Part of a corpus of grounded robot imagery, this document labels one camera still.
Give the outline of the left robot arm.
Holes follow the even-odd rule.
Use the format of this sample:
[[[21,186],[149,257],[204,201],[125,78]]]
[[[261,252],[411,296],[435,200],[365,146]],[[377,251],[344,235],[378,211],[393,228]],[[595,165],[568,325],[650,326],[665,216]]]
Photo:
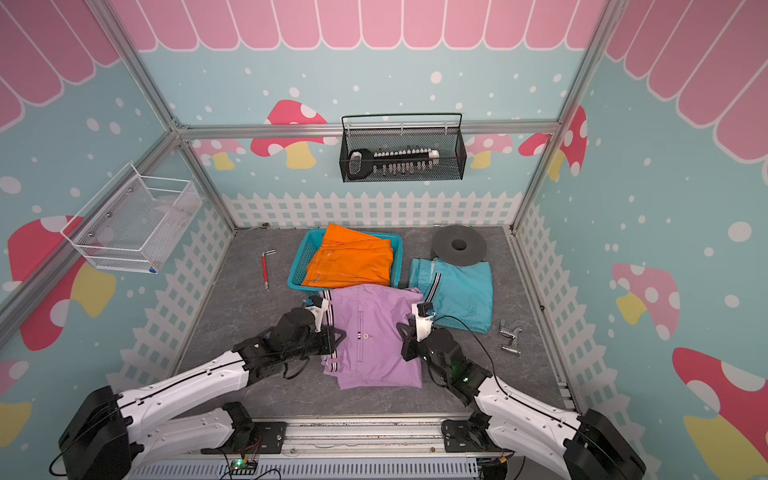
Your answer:
[[[324,324],[321,309],[294,308],[275,326],[176,376],[121,393],[98,388],[68,423],[51,463],[62,465],[67,479],[122,479],[159,455],[161,445],[190,449],[189,433],[160,432],[168,420],[270,376],[289,379],[290,363],[331,355],[345,337],[345,331]]]

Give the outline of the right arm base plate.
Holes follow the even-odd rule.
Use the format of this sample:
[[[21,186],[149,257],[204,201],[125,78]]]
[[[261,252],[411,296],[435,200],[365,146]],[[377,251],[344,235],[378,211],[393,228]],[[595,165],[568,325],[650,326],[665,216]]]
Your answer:
[[[477,419],[444,420],[441,435],[447,453],[502,452],[489,436],[487,424]]]

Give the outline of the teal pants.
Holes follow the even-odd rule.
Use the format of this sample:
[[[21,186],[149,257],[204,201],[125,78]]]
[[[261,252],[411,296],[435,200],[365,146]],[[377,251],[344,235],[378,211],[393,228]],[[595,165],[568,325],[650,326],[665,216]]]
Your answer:
[[[413,259],[409,287],[433,304],[440,327],[487,333],[493,319],[493,277],[488,262],[455,266],[440,259]]]

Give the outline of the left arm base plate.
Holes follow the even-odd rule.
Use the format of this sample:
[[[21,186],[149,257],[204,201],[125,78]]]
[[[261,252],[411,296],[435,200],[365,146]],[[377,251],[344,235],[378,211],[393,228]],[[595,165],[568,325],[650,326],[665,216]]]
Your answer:
[[[239,454],[280,454],[287,426],[286,422],[247,422],[233,433],[232,450]]]

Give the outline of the purple pants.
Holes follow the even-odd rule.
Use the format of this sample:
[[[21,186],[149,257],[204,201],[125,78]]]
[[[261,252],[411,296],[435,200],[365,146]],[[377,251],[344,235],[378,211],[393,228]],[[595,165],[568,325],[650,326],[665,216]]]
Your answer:
[[[322,358],[324,373],[340,389],[422,386],[421,364],[402,357],[397,325],[421,303],[417,289],[365,284],[326,290],[323,323],[346,333],[335,352]]]

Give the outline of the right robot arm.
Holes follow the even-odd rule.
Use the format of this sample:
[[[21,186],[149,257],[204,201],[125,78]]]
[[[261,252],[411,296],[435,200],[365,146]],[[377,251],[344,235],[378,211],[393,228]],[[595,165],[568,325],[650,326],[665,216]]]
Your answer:
[[[593,409],[566,411],[507,385],[468,359],[452,333],[427,322],[397,325],[406,361],[471,408],[470,437],[520,453],[563,479],[641,479],[647,467],[613,423]]]

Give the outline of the orange pants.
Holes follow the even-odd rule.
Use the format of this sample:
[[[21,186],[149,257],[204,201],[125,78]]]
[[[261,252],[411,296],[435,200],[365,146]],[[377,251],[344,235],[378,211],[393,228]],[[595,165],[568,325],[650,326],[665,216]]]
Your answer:
[[[330,225],[306,268],[302,285],[321,289],[388,286],[393,261],[394,250],[388,239]]]

